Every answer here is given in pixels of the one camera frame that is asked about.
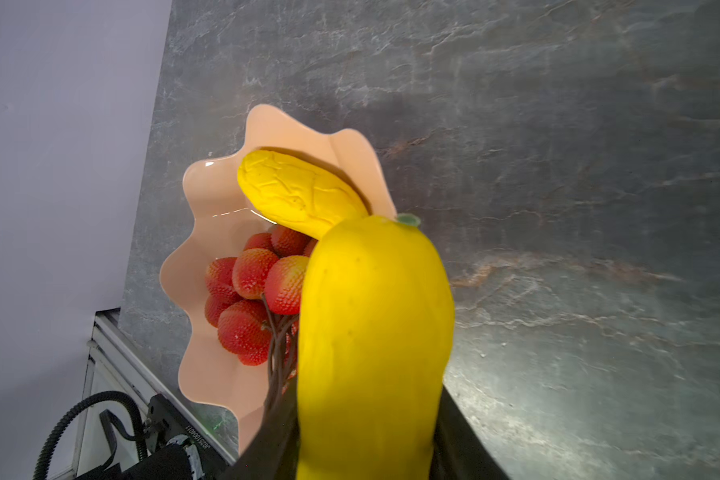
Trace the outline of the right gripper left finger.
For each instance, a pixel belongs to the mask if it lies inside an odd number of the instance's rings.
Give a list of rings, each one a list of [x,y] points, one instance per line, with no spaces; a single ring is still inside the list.
[[[297,384],[266,415],[258,433],[221,479],[294,480],[299,457]]]

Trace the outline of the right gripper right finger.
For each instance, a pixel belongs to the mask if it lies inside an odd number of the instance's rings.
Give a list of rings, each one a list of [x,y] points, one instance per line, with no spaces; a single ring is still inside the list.
[[[486,450],[446,387],[437,414],[432,479],[509,480]]]

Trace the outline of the smooth yellow fake fruit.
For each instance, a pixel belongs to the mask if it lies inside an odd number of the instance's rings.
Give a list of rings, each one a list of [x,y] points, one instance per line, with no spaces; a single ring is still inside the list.
[[[425,479],[455,307],[432,242],[371,216],[317,244],[298,341],[300,479]]]

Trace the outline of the red fake fruit cluster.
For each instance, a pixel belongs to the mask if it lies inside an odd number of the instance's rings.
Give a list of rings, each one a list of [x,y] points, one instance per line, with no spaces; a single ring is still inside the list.
[[[299,315],[306,267],[318,240],[274,225],[251,235],[237,256],[206,269],[206,321],[221,346],[244,366],[282,363],[296,375]]]

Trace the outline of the peach wavy fruit bowl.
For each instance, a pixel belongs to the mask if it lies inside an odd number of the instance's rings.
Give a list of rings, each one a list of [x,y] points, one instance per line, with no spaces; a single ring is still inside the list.
[[[271,223],[251,206],[237,182],[243,157],[260,149],[281,151],[325,168],[350,184],[372,214],[397,215],[379,159],[364,135],[353,129],[320,133],[272,105],[251,109],[238,152],[197,161],[186,170],[182,186],[194,217],[193,230],[160,270],[163,290],[191,323],[178,384],[190,401],[222,407],[234,415],[239,452],[261,426],[268,376],[265,366],[244,366],[219,343],[215,327],[204,315],[209,296],[205,273],[212,261],[238,255],[251,235]]]

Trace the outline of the textured yellow fake fruit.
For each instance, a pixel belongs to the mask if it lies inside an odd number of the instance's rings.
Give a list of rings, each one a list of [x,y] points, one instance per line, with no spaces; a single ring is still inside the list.
[[[344,180],[284,153],[256,150],[247,154],[237,181],[264,217],[318,240],[344,221],[369,216],[361,197]]]

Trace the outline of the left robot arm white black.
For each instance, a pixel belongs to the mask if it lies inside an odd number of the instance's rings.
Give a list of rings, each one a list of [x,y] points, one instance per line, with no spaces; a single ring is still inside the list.
[[[109,390],[81,400],[56,423],[35,463],[35,479],[49,477],[57,445],[73,421],[102,403],[121,406],[129,423],[124,424],[109,409],[99,412],[108,454],[100,465],[81,474],[81,479],[220,479],[231,467],[220,450],[164,395],[153,396],[143,416],[131,396]]]

